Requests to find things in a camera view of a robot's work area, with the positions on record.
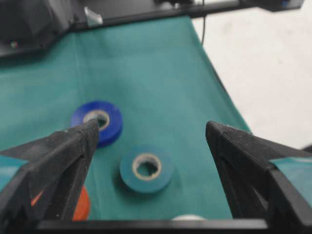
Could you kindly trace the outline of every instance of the tape roll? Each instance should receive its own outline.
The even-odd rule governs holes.
[[[206,220],[206,219],[195,214],[183,214],[173,218],[172,220]]]
[[[151,175],[141,175],[138,171],[143,163],[150,163],[156,171]],[[154,193],[163,189],[171,180],[174,166],[170,157],[155,147],[144,146],[132,150],[122,157],[120,174],[124,183],[140,193]]]
[[[91,119],[99,121],[97,147],[113,143],[122,132],[122,115],[119,109],[106,101],[93,101],[75,110],[71,126],[83,124]]]

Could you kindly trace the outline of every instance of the white tape roll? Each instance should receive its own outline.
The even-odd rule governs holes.
[[[172,220],[206,220],[206,219],[195,214],[183,214],[173,218]]]

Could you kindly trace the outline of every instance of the black metal frame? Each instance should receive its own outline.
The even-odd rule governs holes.
[[[24,9],[27,0],[2,0],[0,2],[1,10],[10,6],[12,13],[5,15],[0,14],[0,21],[6,24],[0,25],[0,58],[19,55],[24,53],[45,50],[66,32],[72,30],[89,29],[88,20],[84,12],[87,6],[96,13],[102,15],[103,23],[97,27],[118,25],[124,23],[132,23],[143,20],[154,20],[168,17],[176,17],[187,15],[191,18],[204,17],[208,14],[227,12],[233,10],[246,9],[250,7],[262,7],[271,11],[281,11],[298,9],[304,0],[228,0],[223,2],[208,3],[205,5],[196,5],[192,1],[186,0],[35,0],[39,1],[38,5],[43,8],[48,7],[51,15],[38,16],[36,19],[40,22],[40,17],[49,20],[50,23],[40,33],[32,32],[32,26],[27,22],[29,17],[36,9],[27,9],[23,14],[24,18],[20,19],[20,23],[16,24],[16,31],[24,30],[29,27],[29,34],[33,34],[28,40],[18,40],[12,36],[7,38],[6,31],[11,30],[10,21],[12,14],[26,11]],[[12,48],[11,42],[18,42],[17,47]]]
[[[32,233],[207,233],[207,234],[244,234],[268,233],[269,227],[265,220],[214,220],[214,221],[172,221],[172,220],[136,220],[136,221],[84,221],[61,222],[40,221],[30,223],[27,231]]]

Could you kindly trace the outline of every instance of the black machine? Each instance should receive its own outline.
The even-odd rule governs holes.
[[[0,0],[0,57],[47,49],[68,31],[142,20],[261,7],[298,9],[304,0]]]
[[[232,220],[71,221],[98,142],[98,123],[55,132],[0,155],[27,160],[0,192],[0,231],[7,233],[311,233],[312,208],[270,159],[311,157],[250,133],[208,122],[206,139]],[[44,191],[35,206],[33,199]]]
[[[45,50],[68,31],[181,15],[204,17],[250,7],[281,11],[302,4],[303,0],[206,4],[194,0],[0,0],[0,57]],[[91,120],[0,152],[27,161],[0,191],[0,234],[312,233],[311,206],[270,162],[311,157],[310,149],[293,149],[212,121],[206,126],[206,140],[234,219],[73,222],[98,142],[98,123]]]

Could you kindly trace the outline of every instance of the green tablecloth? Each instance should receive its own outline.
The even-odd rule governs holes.
[[[0,60],[0,149],[68,128],[74,110],[93,100],[114,103],[124,128],[90,166],[91,219],[231,217],[205,125],[248,127],[188,17],[69,33],[47,53]],[[145,144],[175,165],[169,186],[152,195],[130,191],[119,175],[121,157]]]

